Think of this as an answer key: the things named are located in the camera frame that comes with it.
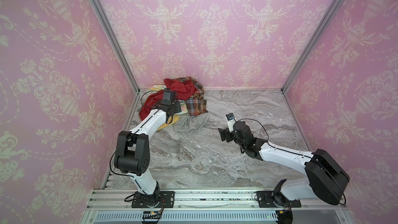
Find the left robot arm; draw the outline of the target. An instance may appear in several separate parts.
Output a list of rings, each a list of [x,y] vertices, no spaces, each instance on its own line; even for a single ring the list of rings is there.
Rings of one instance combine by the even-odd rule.
[[[149,141],[162,125],[171,122],[172,117],[181,112],[176,92],[169,88],[163,91],[162,99],[155,104],[141,123],[129,131],[121,131],[117,137],[117,147],[110,160],[110,167],[120,170],[119,175],[133,180],[137,191],[126,197],[132,208],[163,208],[159,183],[149,171]]]

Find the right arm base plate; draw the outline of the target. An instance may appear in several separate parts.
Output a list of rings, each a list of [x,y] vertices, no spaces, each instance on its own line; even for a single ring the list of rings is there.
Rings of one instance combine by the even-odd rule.
[[[260,208],[300,208],[300,200],[289,201],[282,194],[275,194],[272,191],[257,191],[255,200]]]

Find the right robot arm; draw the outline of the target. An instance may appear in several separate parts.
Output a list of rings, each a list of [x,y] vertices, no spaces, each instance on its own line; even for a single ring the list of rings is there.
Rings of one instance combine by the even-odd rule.
[[[278,182],[271,194],[277,206],[290,208],[294,201],[312,198],[329,205],[346,204],[345,190],[350,177],[327,151],[294,150],[273,144],[268,138],[257,138],[244,119],[228,117],[227,125],[218,129],[223,142],[234,142],[241,153],[253,159],[280,164],[303,174],[299,179]]]

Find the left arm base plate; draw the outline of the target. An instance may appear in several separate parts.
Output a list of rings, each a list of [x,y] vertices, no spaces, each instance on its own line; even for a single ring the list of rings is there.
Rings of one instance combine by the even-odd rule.
[[[132,208],[173,208],[174,191],[160,191],[153,195],[141,194],[138,191],[132,195]]]

